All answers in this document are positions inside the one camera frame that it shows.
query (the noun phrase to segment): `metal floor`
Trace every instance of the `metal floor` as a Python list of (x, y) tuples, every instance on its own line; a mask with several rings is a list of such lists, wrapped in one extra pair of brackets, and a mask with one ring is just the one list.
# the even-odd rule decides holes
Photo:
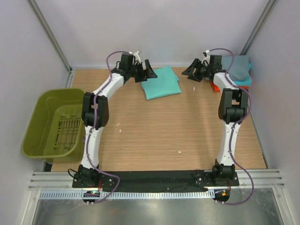
[[(250, 189), (231, 190), (230, 202), (239, 202)], [(255, 189), (239, 206), (212, 199), (112, 200), (80, 206), (82, 200), (39, 200), (33, 225), (283, 225), (272, 188)]]

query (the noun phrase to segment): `white cable tie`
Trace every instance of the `white cable tie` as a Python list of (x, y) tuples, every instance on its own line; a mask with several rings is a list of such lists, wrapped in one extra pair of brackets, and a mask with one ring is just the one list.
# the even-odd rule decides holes
[(142, 62), (141, 57), (139, 56), (139, 52), (140, 51), (136, 51), (135, 53), (133, 53), (133, 55), (135, 56), (135, 58), (139, 61), (139, 63)]

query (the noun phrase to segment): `metal frame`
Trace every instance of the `metal frame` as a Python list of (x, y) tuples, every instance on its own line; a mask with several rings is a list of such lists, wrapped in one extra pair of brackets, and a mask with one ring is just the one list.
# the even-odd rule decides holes
[(67, 58), (65, 57), (64, 52), (60, 48), (60, 45), (58, 44), (55, 36), (53, 35), (46, 19), (44, 18), (44, 15), (42, 14), (41, 10), (39, 9), (37, 3), (35, 0), (27, 0), (29, 5), (31, 6), (34, 14), (37, 16), (38, 21), (40, 22), (42, 28), (44, 29), (46, 35), (48, 36), (50, 42), (52, 43), (54, 49), (56, 50), (58, 56), (60, 57), (62, 63), (65, 65), (67, 71), (71, 73), (72, 68), (70, 67), (70, 64), (68, 63)]
[(258, 18), (256, 25), (254, 26), (250, 36), (248, 37), (240, 55), (246, 55), (249, 51), (249, 48), (253, 44), (255, 38), (257, 37), (259, 31), (262, 29), (264, 23), (266, 22), (267, 18), (269, 17), (270, 13), (272, 12), (273, 8), (275, 7), (278, 0), (269, 0), (266, 4), (265, 8), (262, 11), (262, 14)]
[[(287, 193), (285, 191), (285, 185), (281, 178), (278, 169), (254, 169), (248, 170), (253, 178), (255, 188), (273, 188), (273, 192), (278, 204), (278, 208), (282, 219), (286, 225), (295, 224), (290, 207), (288, 203)], [(237, 170), (240, 186), (232, 187), (235, 189), (251, 188), (251, 182), (248, 175), (243, 170)], [(24, 220), (22, 225), (30, 225), (33, 221), (36, 211), (38, 199), (40, 195), (44, 196), (45, 193), (57, 191), (60, 193), (77, 193), (80, 191), (94, 190), (95, 188), (72, 188), (73, 179), (67, 172), (34, 172), (28, 187), (28, 191), (31, 193), (29, 203), (26, 209)], [(227, 187), (210, 187), (209, 189), (222, 189)], [(130, 196), (135, 196), (134, 193), (128, 193)], [(65, 199), (66, 195), (57, 195), (57, 199)], [(203, 198), (202, 195), (193, 195), (192, 198)]]
[[(248, 170), (253, 178), (255, 188), (283, 188), (284, 183), (277, 169)], [(248, 175), (243, 170), (236, 170), (240, 186), (232, 188), (251, 188)], [(73, 178), (67, 172), (34, 172), (28, 187), (29, 191), (35, 190), (75, 190), (72, 188)], [(209, 187), (209, 189), (220, 189), (227, 187)]]

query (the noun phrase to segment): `orange object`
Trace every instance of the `orange object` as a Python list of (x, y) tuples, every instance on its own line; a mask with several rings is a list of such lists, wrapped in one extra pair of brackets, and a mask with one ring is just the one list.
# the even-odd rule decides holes
[[(210, 81), (210, 85), (211, 85), (211, 88), (213, 89), (213, 91), (220, 92), (220, 89), (212, 81)], [(241, 88), (248, 89), (248, 86), (241, 86)]]

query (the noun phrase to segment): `black mounting plate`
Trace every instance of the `black mounting plate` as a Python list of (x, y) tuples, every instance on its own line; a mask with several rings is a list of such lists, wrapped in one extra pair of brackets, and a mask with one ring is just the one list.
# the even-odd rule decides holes
[[(190, 170), (190, 171), (124, 171), (108, 172), (120, 177), (120, 184), (116, 192), (136, 192), (136, 193), (185, 193), (204, 192), (207, 187), (227, 187), (228, 180), (214, 180), (212, 171)], [(231, 186), (238, 186), (239, 180), (231, 180)], [(106, 192), (112, 191), (117, 183), (116, 178), (101, 174), (102, 188)], [(73, 182), (74, 188), (91, 188), (91, 186), (79, 186)]]

